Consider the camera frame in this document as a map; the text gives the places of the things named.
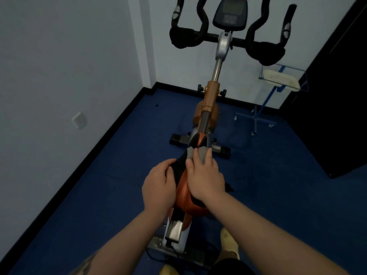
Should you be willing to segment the person's right hand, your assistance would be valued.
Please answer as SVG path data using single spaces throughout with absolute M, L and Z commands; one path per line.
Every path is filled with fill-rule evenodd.
M 202 164 L 198 150 L 195 148 L 192 158 L 195 165 L 195 180 L 188 181 L 192 196 L 202 201 L 207 207 L 218 195 L 225 193 L 225 180 L 215 159 L 212 149 L 207 150 L 205 165 Z

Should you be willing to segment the person's left hand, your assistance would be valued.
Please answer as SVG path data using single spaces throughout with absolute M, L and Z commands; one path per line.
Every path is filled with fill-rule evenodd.
M 167 215 L 176 201 L 176 183 L 172 166 L 160 169 L 159 164 L 151 169 L 144 180 L 142 195 L 145 211 Z

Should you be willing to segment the person's left forearm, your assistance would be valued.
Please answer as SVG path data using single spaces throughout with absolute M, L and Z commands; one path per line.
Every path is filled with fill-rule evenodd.
M 168 210 L 144 209 L 68 275 L 132 275 Z

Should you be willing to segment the person's right forearm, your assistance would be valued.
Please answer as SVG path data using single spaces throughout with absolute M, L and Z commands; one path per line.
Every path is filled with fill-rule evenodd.
M 225 192 L 201 198 L 262 275 L 349 275 Z

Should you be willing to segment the orange and silver exercise bike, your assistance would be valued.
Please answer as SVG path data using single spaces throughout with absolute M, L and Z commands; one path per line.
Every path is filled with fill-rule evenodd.
M 197 92 L 203 93 L 204 97 L 196 106 L 192 132 L 188 132 L 186 135 L 172 134 L 170 144 L 188 147 L 189 138 L 201 132 L 208 137 L 207 147 L 212 148 L 213 153 L 217 153 L 222 158 L 230 158 L 231 149 L 217 145 L 216 138 L 213 138 L 219 115 L 219 107 L 216 103 L 217 97 L 224 98 L 227 93 L 225 89 L 220 90 L 220 83 L 218 82 L 223 62 L 215 59 L 211 80 L 209 80 L 206 87 L 202 87 L 201 84 L 198 85 Z M 175 257 L 183 263 L 195 264 L 201 268 L 210 269 L 219 255 L 219 250 L 215 246 L 214 250 L 186 247 L 193 217 L 197 216 L 185 214 L 181 209 L 176 208 L 174 204 L 168 214 L 164 235 L 162 237 L 155 236 L 149 243 L 148 249 Z

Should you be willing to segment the yellow slipper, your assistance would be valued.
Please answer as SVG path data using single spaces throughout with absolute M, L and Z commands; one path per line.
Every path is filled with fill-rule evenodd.
M 239 245 L 225 227 L 221 230 L 220 238 L 221 254 L 229 256 L 229 258 L 240 260 Z
M 173 266 L 165 264 L 161 268 L 159 275 L 179 275 L 179 273 Z

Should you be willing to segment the person's black shorts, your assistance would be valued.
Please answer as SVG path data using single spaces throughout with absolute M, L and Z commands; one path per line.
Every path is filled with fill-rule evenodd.
M 222 250 L 207 275 L 256 275 L 233 251 Z

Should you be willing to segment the white pad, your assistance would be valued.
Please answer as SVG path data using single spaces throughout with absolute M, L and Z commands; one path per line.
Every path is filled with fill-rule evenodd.
M 293 92 L 300 91 L 298 79 L 289 74 L 265 69 L 262 71 L 262 78 L 275 87 L 280 88 L 284 86 L 284 89 L 288 89 Z

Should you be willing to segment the black door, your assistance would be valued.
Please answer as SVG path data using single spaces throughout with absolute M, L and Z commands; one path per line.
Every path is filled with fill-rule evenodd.
M 282 117 L 329 178 L 367 164 L 367 0 L 355 0 L 290 94 Z

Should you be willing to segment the black bike console display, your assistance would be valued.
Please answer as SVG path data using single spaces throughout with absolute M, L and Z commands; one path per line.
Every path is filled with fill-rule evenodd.
M 227 32 L 243 31 L 247 24 L 247 0 L 221 0 L 213 25 Z

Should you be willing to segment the white wall socket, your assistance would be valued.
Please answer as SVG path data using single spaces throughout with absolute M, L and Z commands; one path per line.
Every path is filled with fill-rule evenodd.
M 78 112 L 71 121 L 77 129 L 83 129 L 87 125 L 87 118 L 83 112 Z

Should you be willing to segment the black bike handlebar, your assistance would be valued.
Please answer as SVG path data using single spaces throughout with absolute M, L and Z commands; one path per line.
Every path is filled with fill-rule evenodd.
M 271 42 L 255 41 L 255 32 L 262 27 L 269 16 L 270 0 L 262 0 L 261 16 L 248 28 L 245 39 L 233 37 L 233 32 L 223 30 L 220 35 L 208 33 L 209 19 L 204 11 L 207 0 L 199 0 L 196 11 L 201 21 L 199 31 L 178 26 L 184 0 L 177 0 L 177 5 L 173 11 L 171 19 L 171 29 L 169 32 L 172 44 L 178 49 L 195 47 L 203 41 L 217 43 L 216 60 L 224 61 L 228 50 L 233 47 L 244 48 L 247 54 L 260 62 L 263 66 L 276 64 L 285 54 L 285 46 L 291 34 L 291 21 L 296 11 L 297 5 L 289 5 L 282 24 L 280 41 L 277 44 Z

